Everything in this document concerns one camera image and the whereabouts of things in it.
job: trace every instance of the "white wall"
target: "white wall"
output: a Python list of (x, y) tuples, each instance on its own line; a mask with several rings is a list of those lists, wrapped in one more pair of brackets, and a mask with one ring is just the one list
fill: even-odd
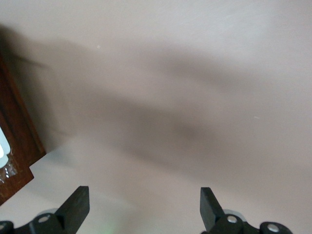
[(311, 22), (310, 1), (1, 1), (50, 153), (0, 219), (89, 185), (78, 233), (197, 234), (209, 186), (256, 227), (309, 233)]

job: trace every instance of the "clear plastic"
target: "clear plastic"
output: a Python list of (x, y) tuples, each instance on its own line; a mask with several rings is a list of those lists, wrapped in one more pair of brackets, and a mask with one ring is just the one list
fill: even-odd
[(7, 178), (15, 176), (16, 174), (17, 171), (11, 160), (9, 159), (6, 165), (0, 168), (0, 183), (4, 183)]

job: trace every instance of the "black bracket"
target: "black bracket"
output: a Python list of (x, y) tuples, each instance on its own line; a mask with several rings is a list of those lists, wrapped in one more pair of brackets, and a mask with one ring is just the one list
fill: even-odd
[(16, 229), (11, 221), (0, 221), (0, 234), (75, 234), (89, 210), (89, 187), (80, 186), (54, 214), (41, 214)]
[(280, 223), (264, 222), (254, 228), (233, 214), (225, 214), (210, 188), (201, 188), (200, 214), (206, 231), (202, 234), (293, 234)]

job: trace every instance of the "white surface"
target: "white surface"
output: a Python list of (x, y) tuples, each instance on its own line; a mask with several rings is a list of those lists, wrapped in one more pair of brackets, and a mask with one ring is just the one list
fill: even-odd
[(311, 21), (310, 1), (1, 1), (50, 153), (0, 219), (89, 185), (81, 234), (197, 234), (210, 186), (256, 227), (310, 233)]
[(8, 154), (10, 153), (11, 148), (9, 142), (7, 141), (1, 127), (0, 127), (0, 168), (4, 167), (8, 162)]

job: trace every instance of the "wooden cabinet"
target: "wooden cabinet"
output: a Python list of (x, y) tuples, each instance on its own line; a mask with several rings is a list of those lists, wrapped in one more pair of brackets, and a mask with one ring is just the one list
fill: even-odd
[(29, 167), (45, 155), (14, 79), (1, 56), (0, 127), (11, 148), (8, 155), (11, 167), (16, 171), (15, 175), (0, 181), (1, 205), (33, 179)]

